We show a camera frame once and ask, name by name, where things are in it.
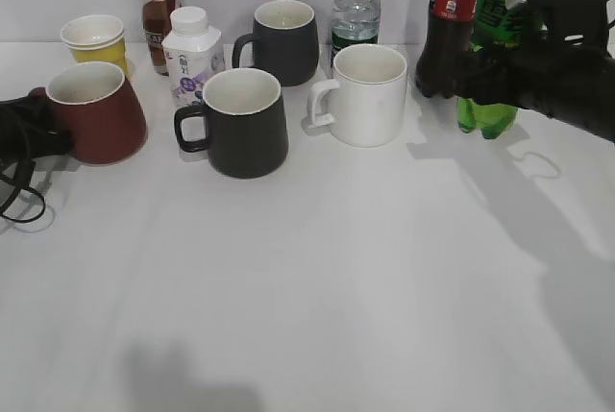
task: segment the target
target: cola bottle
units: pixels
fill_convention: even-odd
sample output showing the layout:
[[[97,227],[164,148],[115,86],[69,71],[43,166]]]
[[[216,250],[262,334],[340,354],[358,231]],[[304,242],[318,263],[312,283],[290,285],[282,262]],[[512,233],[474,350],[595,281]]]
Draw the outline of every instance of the cola bottle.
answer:
[[[427,42],[415,82],[426,97],[454,95],[456,56],[468,50],[477,0],[430,0]]]

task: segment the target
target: robotic hand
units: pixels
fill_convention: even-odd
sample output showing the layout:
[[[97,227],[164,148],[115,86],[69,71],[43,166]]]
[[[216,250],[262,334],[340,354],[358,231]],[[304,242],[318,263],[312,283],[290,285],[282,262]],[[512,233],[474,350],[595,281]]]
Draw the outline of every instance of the robotic hand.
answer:
[[[507,0],[540,12],[547,32],[515,48],[489,45],[457,64],[455,93],[479,105],[533,109],[615,142],[615,61],[606,50],[609,0]]]

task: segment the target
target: black mug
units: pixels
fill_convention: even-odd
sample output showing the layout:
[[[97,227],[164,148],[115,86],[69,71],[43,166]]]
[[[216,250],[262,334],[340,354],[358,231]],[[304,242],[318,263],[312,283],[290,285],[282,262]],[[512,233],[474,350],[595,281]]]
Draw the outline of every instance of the black mug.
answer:
[[[213,76],[203,89],[205,103],[175,112],[175,136],[187,153],[207,151],[222,174],[255,179],[280,167],[288,154],[282,87],[271,74],[239,68]],[[205,118],[202,140],[185,141],[182,121]]]
[[[320,57],[314,9],[299,1],[273,1],[254,15],[254,30],[234,44],[233,68],[253,42],[254,67],[273,74],[282,86],[300,85],[316,73]]]

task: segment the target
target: yellow paper cup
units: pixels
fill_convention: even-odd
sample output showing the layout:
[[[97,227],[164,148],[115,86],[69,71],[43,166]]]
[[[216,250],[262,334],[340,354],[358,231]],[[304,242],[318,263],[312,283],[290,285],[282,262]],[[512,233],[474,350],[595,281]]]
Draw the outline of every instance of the yellow paper cup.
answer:
[[[111,15],[82,16],[66,23],[60,37],[77,62],[108,61],[122,68],[130,77],[124,24],[119,18]]]

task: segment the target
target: brown mug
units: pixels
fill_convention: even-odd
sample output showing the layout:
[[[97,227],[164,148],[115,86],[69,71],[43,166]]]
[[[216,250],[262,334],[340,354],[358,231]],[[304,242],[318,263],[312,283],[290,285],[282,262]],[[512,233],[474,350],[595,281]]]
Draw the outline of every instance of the brown mug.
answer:
[[[72,156],[90,164],[110,164],[136,153],[147,125],[135,91],[112,63],[76,64],[46,88],[59,125],[73,133]]]

